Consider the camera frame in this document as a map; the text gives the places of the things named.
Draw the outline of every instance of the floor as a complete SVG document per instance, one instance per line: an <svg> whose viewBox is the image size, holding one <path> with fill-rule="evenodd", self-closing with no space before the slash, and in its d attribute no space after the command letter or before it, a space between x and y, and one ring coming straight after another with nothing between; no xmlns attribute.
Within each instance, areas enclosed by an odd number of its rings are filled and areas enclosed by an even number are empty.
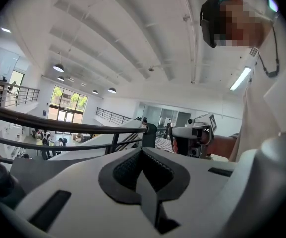
<svg viewBox="0 0 286 238"><path fill-rule="evenodd" d="M58 141L59 138L65 138L67 140L66 146L78 146L81 143L76 142L72 135L63 135L63 134L55 134L52 137L53 141ZM33 138L32 136L30 137L25 137L24 139L24 143L28 143L28 144L36 144L36 139ZM34 160L42 160L42 155L41 155L41 151L38 150L38 155L36 153L37 151L34 149L26 149L26 153L29 155L30 158L34 159Z"/></svg>

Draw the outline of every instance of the metal railing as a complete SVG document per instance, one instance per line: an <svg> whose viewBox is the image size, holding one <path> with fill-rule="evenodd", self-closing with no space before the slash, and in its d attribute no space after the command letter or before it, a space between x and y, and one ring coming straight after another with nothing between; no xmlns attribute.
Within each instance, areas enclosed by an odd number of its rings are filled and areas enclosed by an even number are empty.
<svg viewBox="0 0 286 238"><path fill-rule="evenodd" d="M39 89L0 81L0 106L9 107L37 101Z"/></svg>
<svg viewBox="0 0 286 238"><path fill-rule="evenodd" d="M135 120L133 118L126 117L126 116L123 116L123 115L120 115L120 114L117 114L117 113L114 113L114 112L111 112L111 111L108 111L102 108L97 108L96 115L116 125L122 125L128 121Z"/></svg>
<svg viewBox="0 0 286 238"><path fill-rule="evenodd" d="M0 106L0 120L18 124L21 126L29 127L29 128L39 128L45 129L49 131L62 131L62 132L74 132L74 133L89 133L89 134L114 134L113 140L111 144L104 145L91 145L91 146L48 146L48 145L35 145L35 144L27 144L18 141L12 141L4 138L0 138L0 143L11 145L15 147L25 148L25 149L36 149L42 151L78 151L78 150L93 150L106 148L105 154L110 154L120 150L120 146L128 145L130 143L135 143L141 141L141 139L136 139L136 135L138 133L146 132L146 135L156 135L156 127L152 124L150 126L154 126L153 130L149 130L148 128L122 128L122 127L105 127L105 126L94 126L94 125L85 125L85 124L76 124L76 123L67 123L63 121L55 121L45 118L40 118L36 116L32 116L29 114L24 114L20 112L16 112L10 109L5 109ZM119 134L128 134L126 139L122 142L118 142ZM149 137L146 140L154 140L154 137ZM0 157L0 162L12 163L12 159L7 159Z"/></svg>

